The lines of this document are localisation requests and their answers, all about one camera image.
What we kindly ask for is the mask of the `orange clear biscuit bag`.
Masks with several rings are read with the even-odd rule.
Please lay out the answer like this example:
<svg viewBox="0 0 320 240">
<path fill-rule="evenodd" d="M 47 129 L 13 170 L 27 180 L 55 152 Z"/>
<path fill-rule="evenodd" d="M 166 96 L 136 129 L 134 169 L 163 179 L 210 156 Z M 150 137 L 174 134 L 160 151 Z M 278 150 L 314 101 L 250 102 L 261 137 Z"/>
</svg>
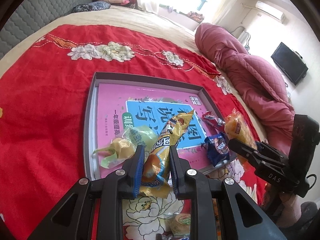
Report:
<svg viewBox="0 0 320 240">
<path fill-rule="evenodd" d="M 233 109 L 231 114 L 225 118 L 224 130 L 229 140 L 238 139 L 251 148 L 257 149 L 255 139 L 247 122 L 243 115 L 236 109 Z"/>
</svg>

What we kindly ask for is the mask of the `green pastry packet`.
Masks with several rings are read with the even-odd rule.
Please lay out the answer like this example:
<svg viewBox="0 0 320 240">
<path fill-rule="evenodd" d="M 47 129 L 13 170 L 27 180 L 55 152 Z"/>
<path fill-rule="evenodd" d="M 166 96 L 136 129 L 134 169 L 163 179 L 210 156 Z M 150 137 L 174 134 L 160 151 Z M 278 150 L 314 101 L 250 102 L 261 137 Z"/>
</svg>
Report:
<svg viewBox="0 0 320 240">
<path fill-rule="evenodd" d="M 130 159 L 135 154 L 138 145 L 144 146 L 144 161 L 146 161 L 156 139 L 157 135 L 148 126 L 128 127 L 105 147 L 96 149 L 93 153 L 101 157 L 100 167 L 112 169 Z"/>
</svg>

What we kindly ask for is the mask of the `blue oreo cookie packet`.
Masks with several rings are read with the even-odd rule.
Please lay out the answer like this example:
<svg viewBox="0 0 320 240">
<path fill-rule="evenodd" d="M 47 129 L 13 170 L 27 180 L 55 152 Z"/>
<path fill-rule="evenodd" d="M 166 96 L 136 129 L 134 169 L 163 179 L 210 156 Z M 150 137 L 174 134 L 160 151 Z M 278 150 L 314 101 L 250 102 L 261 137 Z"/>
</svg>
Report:
<svg viewBox="0 0 320 240">
<path fill-rule="evenodd" d="M 207 151 L 207 157 L 213 166 L 230 160 L 229 148 L 223 133 L 210 135 L 205 138 L 204 146 Z"/>
</svg>

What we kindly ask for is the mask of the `yellow snack packet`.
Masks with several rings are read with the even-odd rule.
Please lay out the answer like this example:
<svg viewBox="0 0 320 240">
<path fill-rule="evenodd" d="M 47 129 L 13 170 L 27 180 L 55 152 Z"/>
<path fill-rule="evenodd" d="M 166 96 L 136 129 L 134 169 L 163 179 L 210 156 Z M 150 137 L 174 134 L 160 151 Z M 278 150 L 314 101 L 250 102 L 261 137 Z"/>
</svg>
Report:
<svg viewBox="0 0 320 240">
<path fill-rule="evenodd" d="M 167 198 L 170 192 L 170 147 L 177 146 L 193 118 L 193 111 L 179 113 L 164 125 L 144 164 L 140 193 L 147 197 Z"/>
</svg>

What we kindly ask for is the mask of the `red candy wrapper packet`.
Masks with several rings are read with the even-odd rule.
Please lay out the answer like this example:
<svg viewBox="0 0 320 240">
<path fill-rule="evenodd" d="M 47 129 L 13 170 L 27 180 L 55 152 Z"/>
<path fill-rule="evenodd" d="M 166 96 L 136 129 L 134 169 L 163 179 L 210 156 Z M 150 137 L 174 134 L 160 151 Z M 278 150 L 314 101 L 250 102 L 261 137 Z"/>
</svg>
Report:
<svg viewBox="0 0 320 240">
<path fill-rule="evenodd" d="M 204 113 L 202 115 L 202 120 L 220 132 L 225 131 L 225 121 L 215 114 L 212 114 L 211 111 Z"/>
</svg>

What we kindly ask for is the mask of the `small round pastry packet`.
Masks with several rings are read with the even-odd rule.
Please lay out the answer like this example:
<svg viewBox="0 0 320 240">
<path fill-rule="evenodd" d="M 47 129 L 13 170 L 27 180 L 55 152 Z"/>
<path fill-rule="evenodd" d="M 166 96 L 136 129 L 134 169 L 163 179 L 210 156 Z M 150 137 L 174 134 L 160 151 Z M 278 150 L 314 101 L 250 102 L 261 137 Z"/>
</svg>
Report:
<svg viewBox="0 0 320 240">
<path fill-rule="evenodd" d="M 190 234 L 191 214 L 189 213 L 170 213 L 165 222 L 168 227 L 165 235 L 170 233 L 174 235 Z"/>
</svg>

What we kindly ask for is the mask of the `black snickers bar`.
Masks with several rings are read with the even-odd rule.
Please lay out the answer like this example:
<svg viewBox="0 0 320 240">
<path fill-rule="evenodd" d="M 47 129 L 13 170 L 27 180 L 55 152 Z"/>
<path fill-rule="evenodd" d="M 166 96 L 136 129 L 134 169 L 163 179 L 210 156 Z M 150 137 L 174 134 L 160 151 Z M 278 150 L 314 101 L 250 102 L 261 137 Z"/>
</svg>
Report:
<svg viewBox="0 0 320 240">
<path fill-rule="evenodd" d="M 156 234 L 155 240 L 189 240 L 190 235 L 189 234 L 184 234 L 184 235 L 174 235 L 173 233 L 170 234 Z"/>
</svg>

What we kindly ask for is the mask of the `pink and blue book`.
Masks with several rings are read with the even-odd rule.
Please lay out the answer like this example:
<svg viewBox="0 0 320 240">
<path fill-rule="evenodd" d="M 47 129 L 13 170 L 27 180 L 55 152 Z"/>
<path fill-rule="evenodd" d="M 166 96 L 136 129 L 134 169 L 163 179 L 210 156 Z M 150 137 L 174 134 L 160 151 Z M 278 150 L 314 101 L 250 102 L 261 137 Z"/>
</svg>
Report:
<svg viewBox="0 0 320 240">
<path fill-rule="evenodd" d="M 97 93 L 97 146 L 106 146 L 127 127 L 148 126 L 159 134 L 170 117 L 194 112 L 188 131 L 181 137 L 178 153 L 192 168 L 212 168 L 206 149 L 206 137 L 216 133 L 202 121 L 207 111 L 214 112 L 204 90 L 183 92 L 143 86 L 101 83 Z"/>
</svg>

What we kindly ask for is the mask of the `grey cardboard box tray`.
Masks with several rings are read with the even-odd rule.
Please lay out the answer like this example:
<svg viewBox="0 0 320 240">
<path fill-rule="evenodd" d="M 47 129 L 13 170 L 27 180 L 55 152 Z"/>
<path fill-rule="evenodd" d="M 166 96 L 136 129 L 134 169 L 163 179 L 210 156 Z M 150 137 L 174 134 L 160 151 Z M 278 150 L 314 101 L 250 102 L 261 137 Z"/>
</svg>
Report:
<svg viewBox="0 0 320 240">
<path fill-rule="evenodd" d="M 103 168 L 102 154 L 107 146 L 127 128 L 147 126 L 159 134 L 164 124 L 179 113 L 193 111 L 189 129 L 181 138 L 178 153 L 192 168 L 209 174 L 228 164 L 212 165 L 202 146 L 206 137 L 219 133 L 202 120 L 206 112 L 221 118 L 212 97 L 201 87 L 156 77 L 96 72 L 88 93 L 84 123 L 84 168 L 90 180 L 105 177 L 114 169 Z"/>
</svg>

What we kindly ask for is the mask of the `pink quilted comforter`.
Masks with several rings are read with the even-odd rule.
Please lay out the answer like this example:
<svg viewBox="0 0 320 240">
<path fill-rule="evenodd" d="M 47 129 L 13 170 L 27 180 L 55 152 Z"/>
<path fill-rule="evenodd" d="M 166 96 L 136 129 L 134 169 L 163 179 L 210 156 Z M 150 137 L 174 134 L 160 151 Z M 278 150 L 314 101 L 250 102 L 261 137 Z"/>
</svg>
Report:
<svg viewBox="0 0 320 240">
<path fill-rule="evenodd" d="M 249 54 L 233 35 L 218 25 L 199 25 L 195 44 L 227 75 L 264 126 L 269 144 L 288 154 L 295 110 L 289 103 L 280 72 L 265 59 Z"/>
</svg>

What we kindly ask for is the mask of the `black television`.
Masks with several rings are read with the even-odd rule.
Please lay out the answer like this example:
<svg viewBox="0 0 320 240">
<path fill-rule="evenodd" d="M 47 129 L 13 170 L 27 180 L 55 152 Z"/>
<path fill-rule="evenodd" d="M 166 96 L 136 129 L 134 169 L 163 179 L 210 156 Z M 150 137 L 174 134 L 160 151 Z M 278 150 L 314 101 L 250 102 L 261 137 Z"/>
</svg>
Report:
<svg viewBox="0 0 320 240">
<path fill-rule="evenodd" d="M 295 86 L 306 76 L 308 67 L 301 56 L 283 42 L 280 42 L 271 59 Z"/>
</svg>

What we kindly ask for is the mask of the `white air conditioner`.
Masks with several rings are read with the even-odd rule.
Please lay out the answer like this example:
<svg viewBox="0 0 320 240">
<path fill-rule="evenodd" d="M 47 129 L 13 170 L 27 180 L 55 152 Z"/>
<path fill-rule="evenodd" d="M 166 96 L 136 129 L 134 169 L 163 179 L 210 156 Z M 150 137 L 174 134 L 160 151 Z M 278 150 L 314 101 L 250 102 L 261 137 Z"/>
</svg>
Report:
<svg viewBox="0 0 320 240">
<path fill-rule="evenodd" d="M 275 8 L 269 4 L 266 4 L 261 1 L 257 1 L 255 4 L 255 7 L 258 10 L 264 12 L 268 16 L 271 16 L 272 18 L 278 20 L 281 23 L 284 23 L 284 21 L 286 20 L 286 16 L 282 11 L 278 10 L 277 8 Z"/>
</svg>

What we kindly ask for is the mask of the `dark blue patterned cushion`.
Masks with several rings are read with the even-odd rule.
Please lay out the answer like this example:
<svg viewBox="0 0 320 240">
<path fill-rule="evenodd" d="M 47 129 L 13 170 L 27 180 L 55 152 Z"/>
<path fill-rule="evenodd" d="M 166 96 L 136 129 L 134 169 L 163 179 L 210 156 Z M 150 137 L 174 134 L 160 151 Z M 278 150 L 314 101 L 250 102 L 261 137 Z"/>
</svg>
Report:
<svg viewBox="0 0 320 240">
<path fill-rule="evenodd" d="M 111 7 L 110 3 L 107 3 L 104 1 L 95 1 L 95 2 L 91 2 L 91 3 L 80 4 L 80 5 L 75 6 L 72 9 L 72 13 L 101 11 L 101 10 L 107 10 L 110 7 Z"/>
</svg>

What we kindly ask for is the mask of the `grey quilted headboard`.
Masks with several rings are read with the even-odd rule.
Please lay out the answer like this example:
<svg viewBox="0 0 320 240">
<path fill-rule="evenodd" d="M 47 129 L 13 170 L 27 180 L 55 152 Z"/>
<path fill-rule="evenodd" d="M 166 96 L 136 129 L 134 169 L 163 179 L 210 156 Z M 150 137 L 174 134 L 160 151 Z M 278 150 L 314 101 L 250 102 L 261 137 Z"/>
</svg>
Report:
<svg viewBox="0 0 320 240">
<path fill-rule="evenodd" d="M 24 0 L 1 29 L 1 57 L 50 22 L 92 0 Z"/>
</svg>

